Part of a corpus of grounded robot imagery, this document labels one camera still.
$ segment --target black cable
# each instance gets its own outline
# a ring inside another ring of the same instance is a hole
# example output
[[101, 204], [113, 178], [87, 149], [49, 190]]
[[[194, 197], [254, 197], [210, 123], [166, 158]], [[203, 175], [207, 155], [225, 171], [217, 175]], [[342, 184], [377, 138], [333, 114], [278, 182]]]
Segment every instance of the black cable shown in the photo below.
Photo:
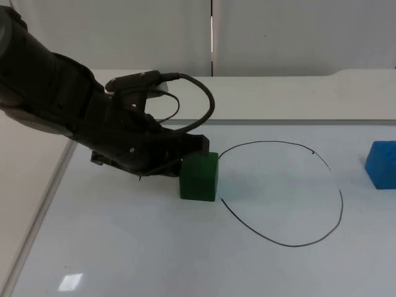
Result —
[[206, 120], [208, 120], [210, 118], [210, 116], [213, 114], [213, 112], [215, 110], [215, 99], [214, 99], [211, 91], [199, 80], [197, 80], [187, 74], [182, 74], [182, 73], [169, 73], [169, 74], [163, 74], [163, 76], [169, 77], [169, 79], [164, 80], [164, 82], [170, 81], [170, 80], [175, 80], [175, 79], [185, 79], [185, 80], [188, 80], [189, 82], [193, 83], [197, 87], [199, 87], [207, 95], [207, 97], [209, 99], [209, 109], [203, 115], [203, 117], [201, 117], [197, 121], [193, 122], [192, 124], [187, 125], [182, 128], [179, 128], [179, 129], [176, 129], [176, 130], [172, 130], [170, 132], [165, 132], [165, 133], [160, 133], [160, 134], [149, 134], [146, 136], [147, 140], [169, 139], [169, 138], [173, 138], [173, 137], [177, 137], [182, 134], [185, 134], [185, 133], [199, 127], [203, 123], [205, 123]]
[[[165, 119], [158, 120], [157, 121], [158, 124], [161, 124], [161, 123], [173, 118], [174, 116], [177, 115], [177, 113], [180, 110], [179, 98], [176, 97], [175, 95], [169, 93], [169, 92], [164, 91], [164, 90], [134, 89], [134, 90], [131, 90], [130, 92], [126, 92], [124, 95], [133, 94], [133, 93], [157, 93], [157, 94], [162, 94], [162, 95], [166, 95], [166, 96], [169, 96], [169, 97], [173, 98], [177, 102], [178, 107], [177, 107], [176, 111], [171, 116], [169, 116], [169, 117], [167, 117]], [[123, 107], [129, 109], [129, 104], [123, 103]]]
[[[313, 149], [311, 149], [311, 148], [309, 148], [309, 147], [307, 147], [307, 146], [305, 146], [305, 145], [303, 145], [303, 144], [297, 144], [297, 143], [294, 143], [294, 142], [287, 142], [287, 141], [280, 141], [280, 140], [258, 140], [258, 141], [246, 142], [246, 143], [244, 143], [244, 144], [238, 144], [238, 145], [235, 145], [235, 146], [233, 146], [232, 148], [229, 148], [228, 150], [225, 150], [224, 152], [222, 152], [222, 153], [220, 154], [220, 156], [218, 157], [218, 159], [220, 159], [222, 156], [224, 156], [224, 154], [226, 154], [226, 153], [229, 152], [230, 150], [233, 150], [233, 149], [235, 149], [235, 148], [237, 148], [237, 147], [241, 147], [241, 146], [249, 145], [249, 144], [257, 144], [257, 143], [261, 143], [261, 142], [278, 142], [278, 143], [282, 143], [282, 144], [290, 144], [290, 145], [296, 145], [296, 146], [299, 146], [299, 147], [303, 147], [303, 148], [305, 148], [305, 149], [311, 151], [312, 154], [317, 155], [317, 156], [319, 157], [319, 159], [326, 165], [326, 167], [329, 169], [329, 171], [330, 171], [330, 172], [332, 171], [331, 168], [330, 168], [330, 166], [327, 164], [327, 162], [326, 162], [317, 152], [315, 152]], [[268, 240], [268, 241], [271, 241], [272, 243], [275, 243], [275, 244], [277, 244], [277, 245], [279, 245], [279, 246], [286, 246], [286, 247], [289, 247], [289, 248], [301, 248], [301, 247], [303, 247], [303, 246], [310, 246], [310, 245], [312, 245], [312, 244], [318, 243], [319, 241], [322, 241], [323, 239], [325, 239], [326, 237], [328, 237], [331, 233], [333, 233], [333, 231], [336, 230], [336, 229], [338, 228], [338, 226], [340, 225], [341, 219], [342, 219], [342, 213], [343, 213], [343, 209], [344, 209], [344, 200], [343, 200], [343, 196], [342, 196], [341, 189], [338, 189], [338, 191], [339, 191], [339, 193], [340, 193], [340, 198], [341, 198], [341, 208], [340, 208], [340, 215], [338, 216], [338, 221], [337, 221], [337, 223], [335, 224], [335, 226], [334, 226], [329, 232], [327, 232], [327, 233], [326, 233], [324, 236], [322, 236], [321, 238], [319, 238], [319, 239], [317, 239], [317, 240], [315, 240], [315, 241], [311, 241], [311, 242], [309, 242], [309, 243], [304, 243], [304, 244], [286, 244], [286, 243], [281, 243], [281, 242], [279, 242], [279, 241], [276, 241], [276, 240], [274, 240], [274, 239], [269, 238], [269, 237], [266, 236], [266, 235], [263, 235], [262, 233], [258, 232], [258, 231], [255, 230], [253, 227], [251, 227], [251, 226], [249, 226], [247, 223], [245, 223], [241, 218], [239, 218], [238, 215], [231, 209], [231, 207], [229, 207], [229, 206], [227, 205], [227, 203], [224, 201], [224, 199], [223, 199], [222, 197], [220, 197], [220, 199], [221, 199], [221, 201], [223, 202], [224, 206], [228, 209], [228, 211], [230, 211], [231, 214], [232, 214], [238, 221], [240, 221], [247, 229], [251, 230], [251, 231], [254, 232], [255, 234], [257, 234], [257, 235], [263, 237], [264, 239], [266, 239], [266, 240]]]

